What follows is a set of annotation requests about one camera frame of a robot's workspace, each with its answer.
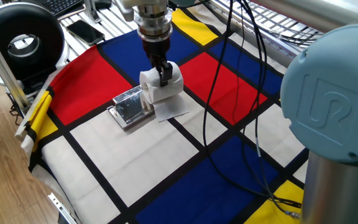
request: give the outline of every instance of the mondrian pattern cloth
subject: mondrian pattern cloth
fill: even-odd
[[[173,26],[167,58],[180,67],[181,96],[190,112],[160,123],[151,116],[121,129],[106,108],[139,84],[140,71],[151,68],[136,31],[124,34],[88,49],[50,77],[17,133],[30,170],[43,167],[53,176],[82,223],[298,223],[266,198],[226,182],[205,153],[203,113],[226,26],[204,6],[175,11]],[[256,49],[248,43],[241,48],[241,42],[231,34],[208,111],[208,149],[223,174],[266,194],[241,156],[243,144],[262,180],[254,134],[259,115],[269,187],[279,197],[301,202],[308,150],[280,108],[285,68],[269,59],[258,114],[249,113],[259,60]]]

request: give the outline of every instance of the metal pole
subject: metal pole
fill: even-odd
[[[301,224],[358,224],[358,167],[310,152]]]
[[[86,15],[93,21],[93,22],[100,22],[100,18],[98,16],[98,12],[96,11],[96,6],[94,4],[94,0],[84,0],[85,2],[85,11]]]
[[[7,65],[4,57],[0,52],[0,76],[4,81],[6,87],[11,92],[11,95],[16,100],[16,103],[19,105],[20,109],[30,106],[30,102],[25,97],[25,94],[22,88],[19,86],[17,80],[15,79],[11,69]]]

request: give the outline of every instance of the cable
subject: cable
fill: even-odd
[[[219,62],[218,62],[218,67],[216,69],[216,74],[214,76],[214,80],[213,80],[213,83],[212,83],[212,87],[211,87],[211,90],[209,92],[209,95],[208,95],[208,99],[207,99],[207,102],[206,102],[206,107],[205,107],[205,110],[204,110],[204,118],[203,118],[203,143],[204,143],[204,148],[205,148],[205,151],[206,151],[206,154],[208,156],[208,159],[210,160],[212,166],[214,167],[214,169],[216,170],[216,172],[223,178],[225,179],[226,181],[228,181],[229,183],[231,183],[232,185],[234,185],[235,187],[239,188],[239,189],[242,189],[242,190],[245,190],[247,192],[250,192],[252,194],[255,194],[255,195],[258,195],[258,196],[261,196],[261,197],[267,197],[267,198],[271,198],[274,202],[275,202],[275,199],[273,197],[271,197],[270,195],[265,195],[263,193],[260,193],[260,192],[256,192],[254,190],[251,190],[251,189],[248,189],[246,187],[243,187],[241,186],[240,184],[236,183],[235,181],[231,180],[230,178],[226,177],[219,169],[218,167],[216,166],[216,164],[213,162],[212,160],[212,157],[211,157],[211,154],[209,153],[208,151],[208,145],[206,143],[206,115],[207,115],[207,112],[208,112],[208,108],[209,108],[209,102],[211,101],[211,97],[212,97],[212,94],[213,94],[213,90],[214,90],[214,87],[215,87],[215,84],[216,84],[216,80],[218,78],[218,75],[219,75],[219,70],[220,70],[220,67],[222,65],[222,61],[223,61],[223,56],[224,56],[224,53],[226,51],[226,45],[227,45],[227,40],[229,38],[229,33],[230,33],[230,25],[231,25],[231,18],[232,18],[232,6],[233,6],[233,3],[234,3],[234,0],[230,0],[230,10],[229,10],[229,15],[228,15],[228,20],[227,20],[227,26],[226,26],[226,33],[225,33],[225,36],[224,36],[224,42],[223,42],[223,47],[222,47],[222,52],[221,52],[221,56],[219,58]],[[281,200],[279,201],[279,203],[285,203],[287,205],[290,205],[290,206],[296,206],[295,203],[296,202],[292,202],[290,200]]]
[[[244,19],[243,19],[243,8],[241,8],[241,26],[242,26],[242,42],[241,42],[241,49],[243,48],[244,46],[244,42],[245,42],[245,31],[244,31]],[[241,52],[239,52],[239,56],[238,56],[238,59],[237,59],[237,67],[236,67],[236,75],[237,75],[237,91],[236,91],[236,103],[234,105],[234,109],[233,109],[233,113],[232,113],[232,119],[233,119],[233,123],[236,124],[236,119],[235,119],[235,113],[236,113],[236,109],[237,109],[237,103],[238,103],[238,98],[239,98],[239,74],[238,74],[238,71],[239,71],[239,65],[240,65],[240,60],[241,60]],[[246,154],[245,154],[245,150],[244,150],[244,144],[241,144],[242,146],[242,150],[241,150],[241,156],[248,168],[248,170],[250,171],[250,173],[252,174],[253,178],[257,181],[257,183],[263,188],[265,189],[266,191],[269,191],[264,185],[262,185],[262,183],[260,183],[259,179],[257,178],[255,172],[250,168],[250,165],[248,164],[248,161],[246,159]],[[272,196],[270,197],[273,197],[274,199],[279,199],[279,202],[280,203],[285,203],[284,200],[285,199],[282,199],[282,198],[278,198],[276,197],[274,194],[272,194]],[[294,202],[294,201],[291,201],[291,200],[287,200],[287,203],[289,203],[291,206],[293,207],[298,207],[300,208],[300,203],[297,203],[297,202]]]
[[[282,211],[283,213],[285,213],[286,215],[289,215],[293,218],[297,218],[298,217],[298,213],[295,213],[295,212],[289,212],[289,211],[286,211],[284,210],[281,206],[279,206],[279,204],[277,203],[277,201],[275,200],[275,198],[277,198],[275,195],[273,195],[273,193],[270,191],[269,189],[269,185],[267,183],[267,179],[266,179],[266,175],[265,175],[265,171],[264,171],[264,165],[263,165],[263,160],[262,160],[262,156],[260,155],[260,148],[259,148],[259,140],[258,140],[258,117],[259,117],[259,113],[258,113],[258,106],[259,106],[259,98],[260,98],[260,93],[263,89],[263,86],[265,84],[265,80],[266,80],[266,74],[267,74],[267,51],[266,51],[266,48],[265,48],[265,44],[264,44],[264,41],[263,41],[263,37],[262,37],[262,34],[260,33],[259,31],[259,27],[257,26],[257,24],[255,23],[255,19],[252,15],[252,11],[248,5],[248,3],[243,0],[243,4],[241,4],[242,7],[244,7],[246,9],[246,12],[248,13],[249,17],[251,18],[252,20],[252,23],[254,25],[254,31],[255,31],[255,35],[256,35],[256,38],[257,38],[257,45],[258,45],[258,50],[259,50],[259,59],[260,59],[260,62],[262,60],[262,52],[260,50],[260,44],[262,44],[262,48],[263,48],[263,51],[264,51],[264,64],[262,66],[262,63],[260,63],[260,75],[259,75],[259,82],[258,82],[258,90],[257,90],[257,96],[255,98],[255,101],[254,103],[252,104],[251,106],[251,109],[253,109],[255,103],[256,103],[256,108],[255,108],[255,112],[256,112],[256,118],[255,118],[255,141],[256,141],[256,147],[257,147],[257,153],[258,153],[258,157],[259,157],[259,161],[260,161],[260,168],[262,170],[262,177],[263,177],[263,180],[264,180],[264,183],[265,183],[265,189],[267,190],[268,194],[270,195],[270,198],[272,199],[273,203],[276,205],[276,207]]]
[[[189,7],[194,7],[194,6],[199,6],[200,4],[204,4],[204,3],[207,3],[209,2],[210,0],[204,0],[204,1],[199,1],[198,3],[194,3],[190,6],[178,6],[177,4],[175,4],[174,2],[172,1],[168,1],[168,7],[173,9],[173,10],[176,10],[176,9],[187,9]]]

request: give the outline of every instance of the black cable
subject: black cable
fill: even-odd
[[[268,194],[270,195],[270,198],[272,199],[273,203],[276,205],[276,207],[281,210],[282,212],[286,213],[287,215],[290,214],[290,212],[288,211],[285,211],[281,206],[279,206],[279,204],[276,202],[275,198],[277,198],[274,194],[271,193],[270,189],[269,189],[269,185],[267,183],[267,180],[266,180],[266,175],[265,175],[265,172],[264,172],[264,166],[263,166],[263,160],[262,160],[262,157],[260,155],[260,149],[259,149],[259,142],[258,142],[258,117],[259,117],[259,114],[258,114],[258,106],[259,106],[259,98],[260,98],[260,94],[261,94],[261,91],[264,87],[264,84],[265,84],[265,80],[266,80],[266,74],[267,74],[267,51],[266,51],[266,47],[265,47],[265,44],[264,44],[264,41],[263,41],[263,37],[262,37],[262,34],[260,33],[259,31],[259,27],[257,26],[257,24],[255,23],[255,19],[252,15],[252,11],[248,5],[248,3],[243,0],[244,4],[241,4],[242,7],[244,7],[249,15],[249,17],[251,18],[252,20],[252,23],[254,25],[254,31],[255,31],[255,34],[256,34],[256,37],[257,37],[257,45],[258,45],[258,50],[259,50],[259,58],[260,58],[260,62],[261,62],[261,58],[262,58],[262,53],[261,53],[261,50],[260,50],[260,44],[262,45],[262,48],[263,48],[263,51],[264,51],[264,64],[263,64],[263,74],[262,74],[262,63],[261,63],[261,72],[260,72],[260,75],[259,75],[259,82],[258,82],[258,90],[257,90],[257,96],[255,98],[255,101],[254,103],[252,104],[251,106],[251,109],[250,111],[252,111],[254,105],[256,104],[256,108],[255,108],[255,112],[257,114],[257,117],[255,119],[255,141],[256,141],[256,146],[257,146],[257,151],[258,151],[258,157],[259,157],[259,161],[260,161],[260,167],[262,169],[262,177],[263,177],[263,180],[265,182],[265,189],[267,190]],[[279,202],[281,203],[284,203],[284,200],[281,200],[280,198],[277,198],[279,200]]]
[[[228,20],[227,20],[227,27],[226,27],[226,33],[225,33],[225,37],[224,37],[224,42],[223,42],[223,48],[222,48],[222,52],[221,52],[221,56],[219,58],[219,62],[218,62],[218,67],[216,69],[216,74],[215,74],[215,77],[214,77],[214,80],[213,80],[213,83],[212,83],[212,87],[211,87],[211,91],[208,95],[208,99],[207,99],[207,103],[206,103],[206,107],[205,107],[205,110],[204,110],[204,118],[203,118],[203,143],[204,143],[204,148],[205,148],[205,151],[207,153],[207,156],[208,156],[208,159],[210,160],[212,166],[214,167],[214,169],[216,170],[216,172],[223,178],[225,179],[226,181],[228,181],[229,183],[231,183],[232,185],[236,186],[237,188],[240,188],[242,190],[245,190],[247,192],[250,192],[252,194],[255,194],[255,195],[258,195],[258,196],[261,196],[261,197],[267,197],[267,198],[270,198],[271,196],[269,195],[265,195],[263,193],[260,193],[260,192],[256,192],[254,190],[251,190],[251,189],[248,189],[246,187],[243,187],[241,186],[240,184],[234,182],[233,180],[231,180],[230,178],[226,177],[219,169],[218,167],[216,166],[216,164],[213,162],[212,160],[212,157],[211,157],[211,154],[209,153],[208,151],[208,145],[206,143],[206,115],[207,115],[207,112],[208,112],[208,108],[209,108],[209,102],[211,101],[211,97],[212,97],[212,94],[213,94],[213,90],[214,90],[214,87],[215,87],[215,84],[216,84],[216,80],[218,78],[218,75],[219,75],[219,70],[220,70],[220,67],[221,67],[221,64],[222,64],[222,61],[223,61],[223,56],[224,56],[224,53],[226,51],[226,45],[227,45],[227,40],[229,38],[229,33],[230,33],[230,25],[231,25],[231,17],[232,17],[232,5],[233,5],[233,1],[234,0],[231,0],[230,1],[230,10],[229,10],[229,16],[228,16]],[[288,200],[282,200],[281,203],[285,203],[285,204],[288,204],[288,205],[291,205],[293,206],[292,202],[289,202]]]
[[[242,26],[242,42],[241,42],[241,49],[243,49],[243,46],[244,46],[244,42],[245,42],[245,31],[244,31],[244,19],[243,19],[243,12],[242,12],[243,8],[241,8],[241,26]],[[236,91],[236,103],[234,105],[234,109],[233,109],[233,113],[232,113],[232,119],[233,119],[233,122],[234,124],[236,124],[236,119],[235,119],[235,113],[236,113],[236,109],[237,109],[237,103],[238,103],[238,98],[239,98],[239,74],[238,74],[238,71],[239,71],[239,65],[240,65],[240,59],[241,59],[241,51],[239,52],[239,56],[237,58],[237,66],[236,66],[236,75],[237,75],[237,91]],[[245,154],[245,150],[244,150],[244,144],[242,143],[241,144],[241,156],[242,156],[242,159],[244,160],[248,170],[250,171],[250,173],[252,174],[253,178],[257,181],[257,183],[266,191],[269,191],[258,179],[258,177],[256,176],[255,172],[251,169],[247,159],[246,159],[246,154]],[[285,199],[282,199],[282,198],[278,198],[277,196],[275,196],[274,194],[272,194],[272,197],[274,197],[274,199],[279,199],[279,202],[280,203],[285,203],[285,204],[289,204],[293,207],[298,207],[300,208],[300,203],[299,204],[296,204],[297,202],[294,202],[294,201],[287,201],[287,202],[284,202]]]

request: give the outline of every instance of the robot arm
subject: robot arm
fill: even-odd
[[[172,14],[168,10],[167,0],[116,0],[120,12],[127,22],[135,20],[139,26],[137,33],[143,42],[150,63],[160,75],[160,86],[166,86],[172,78],[172,65],[167,62],[170,47]],[[132,7],[139,12],[134,15]]]

